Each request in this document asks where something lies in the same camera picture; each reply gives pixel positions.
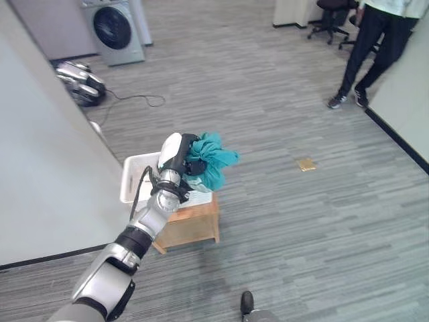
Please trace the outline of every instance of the wooden stool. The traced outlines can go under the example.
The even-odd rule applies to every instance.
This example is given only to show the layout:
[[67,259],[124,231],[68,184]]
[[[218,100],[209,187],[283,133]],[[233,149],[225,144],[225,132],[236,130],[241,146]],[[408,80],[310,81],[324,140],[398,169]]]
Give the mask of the wooden stool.
[[167,247],[199,242],[214,238],[219,243],[219,205],[217,196],[212,194],[212,202],[187,207],[176,211],[167,222],[164,230],[152,243],[161,253]]

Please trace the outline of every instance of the black cable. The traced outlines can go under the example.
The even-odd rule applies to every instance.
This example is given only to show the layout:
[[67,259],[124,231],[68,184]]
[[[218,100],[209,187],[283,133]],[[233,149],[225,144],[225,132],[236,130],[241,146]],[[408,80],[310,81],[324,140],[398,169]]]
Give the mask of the black cable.
[[[111,91],[109,89],[106,89],[106,92],[109,92],[110,94],[112,94],[117,99],[117,101],[114,101],[113,103],[111,103],[110,106],[107,108],[107,112],[106,112],[103,120],[100,122],[100,126],[103,126],[106,123],[107,119],[109,118],[109,114],[110,114],[112,108],[116,104],[118,104],[118,102],[120,102],[120,101],[124,101],[124,100],[127,100],[127,99],[134,99],[134,98],[137,98],[137,97],[143,97],[146,100],[146,103],[150,107],[161,107],[162,105],[164,105],[166,103],[165,97],[163,97],[161,95],[132,95],[132,96],[126,96],[126,97],[119,97],[113,91]],[[151,104],[150,100],[149,100],[150,97],[151,98],[161,99],[162,102],[160,104]]]
[[138,184],[138,186],[137,186],[137,191],[135,192],[134,201],[133,201],[133,206],[131,207],[131,212],[130,212],[130,214],[129,214],[129,220],[132,220],[132,219],[133,219],[134,212],[135,212],[135,208],[136,208],[137,203],[138,203],[138,201],[139,201],[140,187],[141,187],[141,184],[143,183],[143,179],[144,179],[144,177],[146,176],[146,174],[147,174],[148,172],[149,172],[149,179],[150,179],[150,182],[152,183],[152,186],[155,186],[155,185],[156,185],[156,180],[155,180],[155,178],[154,178],[154,174],[153,174],[153,172],[152,172],[152,167],[151,167],[151,166],[147,166],[147,167],[145,168],[145,170],[143,170],[143,173],[141,174],[140,181],[139,181],[139,184]]

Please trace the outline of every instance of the person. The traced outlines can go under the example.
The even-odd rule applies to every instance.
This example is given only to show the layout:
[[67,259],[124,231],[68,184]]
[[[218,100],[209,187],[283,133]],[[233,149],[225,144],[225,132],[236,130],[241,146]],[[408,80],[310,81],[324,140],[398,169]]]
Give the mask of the person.
[[343,83],[328,107],[338,109],[347,100],[356,75],[371,48],[384,34],[372,67],[354,88],[356,104],[368,107],[370,87],[402,55],[412,29],[424,15],[429,0],[363,0],[357,9],[359,34],[347,62]]

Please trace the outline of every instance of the washing machine door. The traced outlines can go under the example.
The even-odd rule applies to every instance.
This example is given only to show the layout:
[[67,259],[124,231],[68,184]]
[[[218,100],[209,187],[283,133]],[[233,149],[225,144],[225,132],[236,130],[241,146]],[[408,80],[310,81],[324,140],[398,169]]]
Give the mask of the washing machine door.
[[94,31],[99,40],[109,48],[120,50],[131,41],[131,26],[118,9],[103,7],[94,14]]

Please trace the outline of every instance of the teal cloth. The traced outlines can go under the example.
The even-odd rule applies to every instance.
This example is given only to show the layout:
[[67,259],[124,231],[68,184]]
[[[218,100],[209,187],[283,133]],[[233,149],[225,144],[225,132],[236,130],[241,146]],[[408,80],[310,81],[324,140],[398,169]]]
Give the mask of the teal cloth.
[[221,169],[238,163],[239,154],[235,151],[223,150],[221,137],[218,133],[204,133],[201,140],[193,143],[186,159],[187,161],[201,159],[207,162],[207,167],[204,173],[198,176],[184,175],[184,180],[188,183],[200,182],[206,188],[215,191],[219,190],[225,183],[225,176]]

